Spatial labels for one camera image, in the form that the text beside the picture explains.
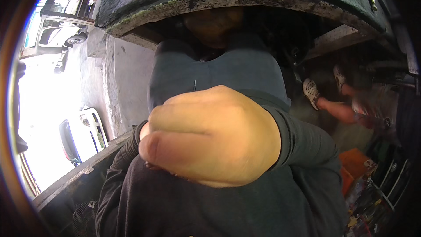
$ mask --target hand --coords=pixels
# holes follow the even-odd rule
[[[281,149],[270,113],[223,85],[168,99],[152,110],[147,128],[139,144],[145,161],[210,187],[255,181]]]

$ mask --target white car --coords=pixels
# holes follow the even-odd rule
[[[64,154],[74,166],[108,146],[101,119],[92,107],[61,122],[59,131]]]

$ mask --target car headlight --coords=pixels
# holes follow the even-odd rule
[[[86,115],[84,113],[79,115],[79,118],[80,118],[82,124],[86,125],[87,127],[91,127],[91,124],[89,124],[89,121],[87,120]]]

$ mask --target foot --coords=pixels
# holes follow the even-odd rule
[[[334,66],[334,76],[336,80],[336,85],[338,86],[338,91],[339,93],[342,93],[341,91],[342,91],[342,86],[345,83],[345,76],[342,74],[341,68],[339,67],[338,64]]]
[[[318,108],[318,106],[316,105],[317,100],[320,97],[320,93],[319,90],[317,90],[316,83],[312,79],[307,78],[303,82],[303,92],[306,95],[307,99],[310,100],[310,103],[312,103],[314,109],[316,109],[317,111],[320,110],[320,108]]]

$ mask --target license plate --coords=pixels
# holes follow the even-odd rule
[[[105,148],[105,143],[104,143],[104,139],[102,138],[102,134],[97,133],[96,134],[98,136],[98,140],[99,140],[99,144],[101,145],[101,148]]]

